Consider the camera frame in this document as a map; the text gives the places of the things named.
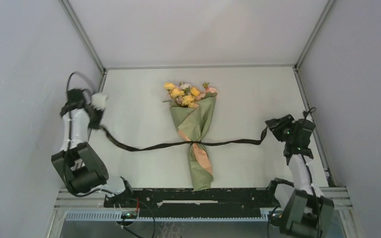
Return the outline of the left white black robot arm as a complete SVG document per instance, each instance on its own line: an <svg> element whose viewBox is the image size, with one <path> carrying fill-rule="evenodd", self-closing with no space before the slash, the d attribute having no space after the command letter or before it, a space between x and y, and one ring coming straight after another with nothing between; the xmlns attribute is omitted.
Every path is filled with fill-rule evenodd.
<svg viewBox="0 0 381 238"><path fill-rule="evenodd" d="M115 197L124 207L135 201L129 182L123 177L110 178L109 172L89 144L89 131L101 128L107 97L96 93L89 99L83 89L69 89L67 102L60 116L64 124L64 139L60 151L51 156L51 162L69 193L86 197L104 192Z"/></svg>

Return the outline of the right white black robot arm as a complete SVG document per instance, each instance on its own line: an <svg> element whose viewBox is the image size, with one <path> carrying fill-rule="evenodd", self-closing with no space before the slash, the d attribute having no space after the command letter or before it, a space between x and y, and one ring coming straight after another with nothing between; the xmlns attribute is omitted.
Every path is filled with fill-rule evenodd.
<svg viewBox="0 0 381 238"><path fill-rule="evenodd" d="M324 238L328 232L334 202L326 198L313 173L310 137L316 125L291 115L265 122L274 137L284 143L283 155L292 181L275 178L267 188L267 201L275 208L268 224L293 238Z"/></svg>

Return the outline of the yellow flower stem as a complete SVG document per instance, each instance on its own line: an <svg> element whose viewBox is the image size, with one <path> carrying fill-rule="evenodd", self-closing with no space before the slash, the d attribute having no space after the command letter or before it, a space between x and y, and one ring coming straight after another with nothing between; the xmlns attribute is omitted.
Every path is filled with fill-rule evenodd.
<svg viewBox="0 0 381 238"><path fill-rule="evenodd" d="M180 84L176 85L171 82L164 84L163 88L168 94L168 99L163 101L163 103L168 103L171 107L196 108L196 103L198 102L196 97L201 91L194 86L191 86L190 90L183 91L179 87Z"/></svg>

